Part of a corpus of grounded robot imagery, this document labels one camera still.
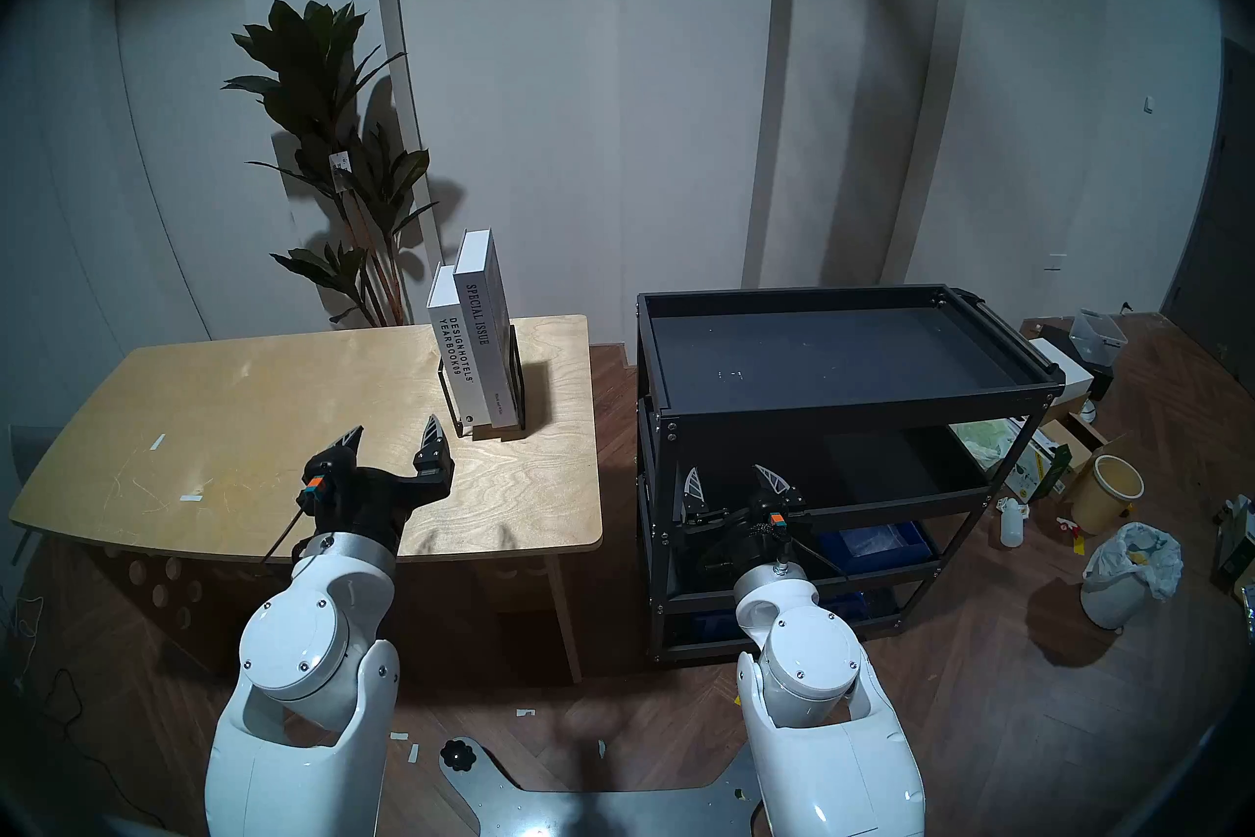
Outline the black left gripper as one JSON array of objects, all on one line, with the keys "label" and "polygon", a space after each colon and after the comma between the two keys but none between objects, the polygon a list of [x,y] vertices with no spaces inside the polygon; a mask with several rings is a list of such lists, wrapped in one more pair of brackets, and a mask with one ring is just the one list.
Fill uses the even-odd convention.
[{"label": "black left gripper", "polygon": [[387,551],[399,551],[412,513],[429,504],[432,497],[451,493],[454,461],[448,438],[439,419],[430,414],[413,458],[415,477],[403,478],[358,467],[363,433],[364,427],[351,428],[306,462],[306,474],[312,474],[314,533],[351,533]]}]

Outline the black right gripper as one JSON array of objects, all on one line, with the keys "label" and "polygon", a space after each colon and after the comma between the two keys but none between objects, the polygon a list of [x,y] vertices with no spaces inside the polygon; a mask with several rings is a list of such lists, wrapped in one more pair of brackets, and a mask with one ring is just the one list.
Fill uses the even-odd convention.
[{"label": "black right gripper", "polygon": [[705,499],[699,471],[688,472],[681,493],[684,553],[695,576],[740,576],[756,566],[774,563],[781,570],[799,563],[798,546],[786,514],[802,514],[804,498],[782,476],[762,464],[754,467],[758,489],[753,508],[737,509],[719,521]]}]

